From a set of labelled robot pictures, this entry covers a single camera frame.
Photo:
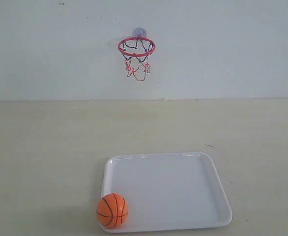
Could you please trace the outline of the white plastic tray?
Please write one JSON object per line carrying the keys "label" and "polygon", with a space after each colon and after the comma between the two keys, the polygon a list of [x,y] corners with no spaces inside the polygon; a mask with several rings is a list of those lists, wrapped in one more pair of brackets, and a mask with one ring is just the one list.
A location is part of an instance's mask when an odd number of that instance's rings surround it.
{"label": "white plastic tray", "polygon": [[128,217],[109,233],[217,228],[232,211],[210,156],[201,152],[120,155],[105,165],[101,198],[128,202]]}

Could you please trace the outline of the red mini basketball hoop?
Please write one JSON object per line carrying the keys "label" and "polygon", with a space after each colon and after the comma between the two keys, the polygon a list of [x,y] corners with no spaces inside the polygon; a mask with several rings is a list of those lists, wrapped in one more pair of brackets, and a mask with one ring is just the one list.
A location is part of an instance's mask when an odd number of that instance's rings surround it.
{"label": "red mini basketball hoop", "polygon": [[127,77],[133,77],[138,82],[146,80],[147,74],[151,73],[151,55],[155,52],[156,44],[145,37],[129,37],[119,42],[118,51],[125,61]]}

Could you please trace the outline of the small orange toy basketball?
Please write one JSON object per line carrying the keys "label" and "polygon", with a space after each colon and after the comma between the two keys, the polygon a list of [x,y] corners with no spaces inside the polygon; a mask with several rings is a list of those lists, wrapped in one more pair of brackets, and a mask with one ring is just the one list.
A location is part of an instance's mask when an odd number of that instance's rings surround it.
{"label": "small orange toy basketball", "polygon": [[103,196],[96,210],[100,225],[106,229],[120,228],[125,223],[128,213],[128,202],[118,193]]}

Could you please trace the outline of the clear suction cup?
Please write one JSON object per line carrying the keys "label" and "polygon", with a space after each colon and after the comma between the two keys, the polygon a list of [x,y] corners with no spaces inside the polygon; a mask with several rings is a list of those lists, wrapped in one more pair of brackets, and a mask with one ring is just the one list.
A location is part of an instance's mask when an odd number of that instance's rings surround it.
{"label": "clear suction cup", "polygon": [[136,38],[146,38],[147,31],[144,28],[136,28],[133,30],[133,36]]}

